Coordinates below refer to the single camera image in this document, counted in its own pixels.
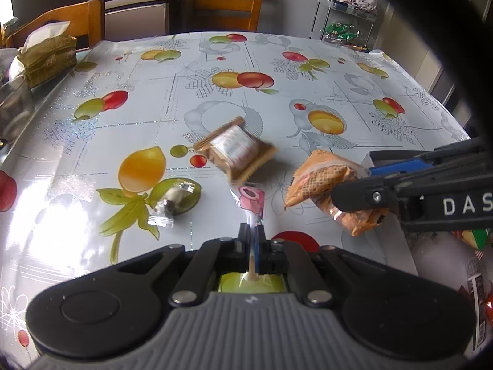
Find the chair backrest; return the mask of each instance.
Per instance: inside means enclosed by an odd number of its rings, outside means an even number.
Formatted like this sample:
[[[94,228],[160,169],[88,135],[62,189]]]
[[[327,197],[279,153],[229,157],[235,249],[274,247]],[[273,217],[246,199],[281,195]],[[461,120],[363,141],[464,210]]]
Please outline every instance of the chair backrest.
[[[70,21],[65,34],[74,37],[87,35],[89,47],[93,47],[100,40],[104,40],[104,1],[89,0],[45,12],[11,34],[7,38],[6,46],[15,48],[24,46],[31,32],[47,23],[62,21]]]
[[[257,31],[262,0],[186,0],[188,31]],[[198,10],[250,12],[250,17],[197,15]]]

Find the metal bolt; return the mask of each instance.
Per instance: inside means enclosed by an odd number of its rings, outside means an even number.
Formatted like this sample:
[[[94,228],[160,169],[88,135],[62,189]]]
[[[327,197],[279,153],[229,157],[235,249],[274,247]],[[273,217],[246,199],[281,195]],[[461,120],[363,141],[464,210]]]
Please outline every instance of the metal bolt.
[[[191,303],[197,298],[195,292],[191,290],[179,290],[173,294],[171,299],[178,304]]]
[[[380,194],[380,192],[373,192],[373,195],[371,195],[371,197],[373,198],[373,201],[375,203],[380,203],[381,202],[381,194]]]
[[[332,299],[332,294],[327,290],[313,290],[308,292],[307,298],[311,303],[327,303]]]

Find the orange snack wrapper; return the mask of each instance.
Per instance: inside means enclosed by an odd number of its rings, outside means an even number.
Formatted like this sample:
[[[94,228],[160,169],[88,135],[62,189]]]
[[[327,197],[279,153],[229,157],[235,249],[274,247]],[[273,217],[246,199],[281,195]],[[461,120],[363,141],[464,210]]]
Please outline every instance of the orange snack wrapper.
[[[342,212],[332,203],[330,193],[338,183],[365,178],[368,175],[368,170],[362,166],[336,154],[317,149],[293,174],[284,204],[286,207],[291,207],[311,199],[320,210],[331,215],[351,232],[352,236],[358,236],[380,224],[389,209]]]

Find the wafer snack package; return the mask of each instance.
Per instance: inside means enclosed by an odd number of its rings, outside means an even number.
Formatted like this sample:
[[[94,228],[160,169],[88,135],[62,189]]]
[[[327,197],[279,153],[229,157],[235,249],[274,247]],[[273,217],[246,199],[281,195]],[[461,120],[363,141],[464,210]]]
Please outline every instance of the wafer snack package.
[[[245,182],[277,150],[245,131],[244,124],[242,117],[236,117],[193,146],[225,172],[230,184]]]
[[[293,174],[287,190],[285,206],[291,207],[311,199],[319,209],[326,212],[352,236],[377,226],[389,212],[387,208],[342,212],[332,203],[332,188],[341,182],[365,178],[367,169],[336,154],[317,149]]]

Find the fruit print tablecloth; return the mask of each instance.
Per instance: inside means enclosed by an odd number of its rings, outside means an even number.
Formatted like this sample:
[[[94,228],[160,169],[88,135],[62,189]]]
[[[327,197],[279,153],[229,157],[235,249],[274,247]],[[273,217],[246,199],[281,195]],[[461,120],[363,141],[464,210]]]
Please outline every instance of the fruit print tablecloth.
[[[316,148],[360,162],[371,150],[433,149],[467,137],[397,63],[256,33],[101,42],[51,93],[2,165],[0,348],[23,365],[34,358],[24,314],[53,284],[166,244],[197,249],[235,237],[245,213],[225,175],[191,146],[237,115],[279,148],[255,174],[269,238],[302,231],[321,245],[413,266],[392,216],[352,238],[310,202],[283,207],[292,173]],[[194,181],[200,198],[173,228],[150,226],[169,178]],[[399,250],[407,256],[397,261]]]

